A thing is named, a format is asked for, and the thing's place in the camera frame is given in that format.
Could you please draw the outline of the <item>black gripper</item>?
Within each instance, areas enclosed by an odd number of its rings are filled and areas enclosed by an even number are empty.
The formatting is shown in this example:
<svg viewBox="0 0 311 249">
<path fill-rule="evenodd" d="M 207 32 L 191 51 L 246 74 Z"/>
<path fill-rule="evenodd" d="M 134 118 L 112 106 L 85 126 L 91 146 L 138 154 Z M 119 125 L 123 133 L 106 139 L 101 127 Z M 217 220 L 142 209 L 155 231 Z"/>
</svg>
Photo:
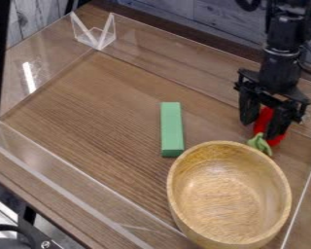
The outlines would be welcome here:
<svg viewBox="0 0 311 249">
<path fill-rule="evenodd" d="M 301 48 L 295 50 L 265 49 L 258 71 L 241 68 L 234 89 L 239 93 L 241 121 L 251 124 L 265 105 L 269 115 L 267 140 L 285 135 L 291 122 L 299 123 L 311 100 L 298 88 L 301 78 Z"/>
</svg>

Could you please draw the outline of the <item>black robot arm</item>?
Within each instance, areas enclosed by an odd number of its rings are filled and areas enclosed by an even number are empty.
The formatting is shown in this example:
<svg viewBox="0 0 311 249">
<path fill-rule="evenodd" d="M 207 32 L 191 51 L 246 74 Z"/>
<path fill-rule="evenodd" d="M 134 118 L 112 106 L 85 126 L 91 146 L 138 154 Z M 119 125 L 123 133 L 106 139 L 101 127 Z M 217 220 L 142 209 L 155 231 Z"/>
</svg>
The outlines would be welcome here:
<svg viewBox="0 0 311 249">
<path fill-rule="evenodd" d="M 250 125 L 261 118 L 261 108 L 273 110 L 263 137 L 267 140 L 299 123 L 311 104 L 298 88 L 301 75 L 311 75 L 305 56 L 311 53 L 311 0 L 267 0 L 263 60 L 257 71 L 242 68 L 235 82 L 241 121 Z"/>
</svg>

